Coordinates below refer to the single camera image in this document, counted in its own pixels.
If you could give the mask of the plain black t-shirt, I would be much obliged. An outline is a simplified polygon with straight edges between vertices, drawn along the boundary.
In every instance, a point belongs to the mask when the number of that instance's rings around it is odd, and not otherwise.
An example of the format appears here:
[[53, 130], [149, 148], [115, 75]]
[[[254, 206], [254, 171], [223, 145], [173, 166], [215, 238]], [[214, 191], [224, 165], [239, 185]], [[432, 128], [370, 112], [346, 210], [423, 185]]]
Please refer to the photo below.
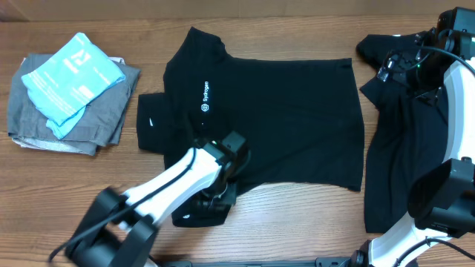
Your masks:
[[448, 140], [448, 98], [437, 105], [411, 99], [398, 82], [371, 79], [361, 92], [379, 111], [366, 160], [364, 222], [368, 233], [382, 234], [406, 212], [410, 187], [438, 167]]

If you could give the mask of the black polo shirt with logo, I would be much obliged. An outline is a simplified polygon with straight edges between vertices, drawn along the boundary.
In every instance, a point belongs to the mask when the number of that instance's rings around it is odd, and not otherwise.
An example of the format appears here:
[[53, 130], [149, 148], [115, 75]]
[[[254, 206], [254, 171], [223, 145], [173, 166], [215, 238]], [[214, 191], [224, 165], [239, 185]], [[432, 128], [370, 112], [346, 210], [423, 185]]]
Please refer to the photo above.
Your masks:
[[163, 81], [163, 92], [139, 96], [137, 138], [166, 167], [195, 139], [235, 131], [250, 151], [231, 180], [237, 196], [276, 182], [360, 191], [364, 122], [350, 59], [239, 59], [218, 36], [191, 28]]

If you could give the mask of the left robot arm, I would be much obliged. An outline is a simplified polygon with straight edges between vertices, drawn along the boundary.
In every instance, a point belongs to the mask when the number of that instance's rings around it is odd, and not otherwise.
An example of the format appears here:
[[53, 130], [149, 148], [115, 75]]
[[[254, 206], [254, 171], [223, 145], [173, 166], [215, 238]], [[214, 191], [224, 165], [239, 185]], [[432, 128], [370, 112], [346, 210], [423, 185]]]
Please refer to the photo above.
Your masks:
[[150, 251], [163, 221], [180, 209], [191, 224], [235, 204], [231, 180], [248, 163], [246, 139], [235, 131], [222, 140], [198, 139], [173, 166], [118, 194], [101, 191], [61, 249], [76, 266], [153, 266]]

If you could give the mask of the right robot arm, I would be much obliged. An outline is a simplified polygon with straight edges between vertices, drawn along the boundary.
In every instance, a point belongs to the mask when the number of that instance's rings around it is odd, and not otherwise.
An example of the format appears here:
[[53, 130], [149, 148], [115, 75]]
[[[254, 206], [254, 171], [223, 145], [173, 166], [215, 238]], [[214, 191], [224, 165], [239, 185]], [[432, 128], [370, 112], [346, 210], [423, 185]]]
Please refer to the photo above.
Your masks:
[[379, 111], [364, 195], [375, 238], [345, 263], [414, 266], [474, 232], [474, 11], [447, 10], [412, 35], [369, 35], [356, 50], [376, 69], [361, 88]]

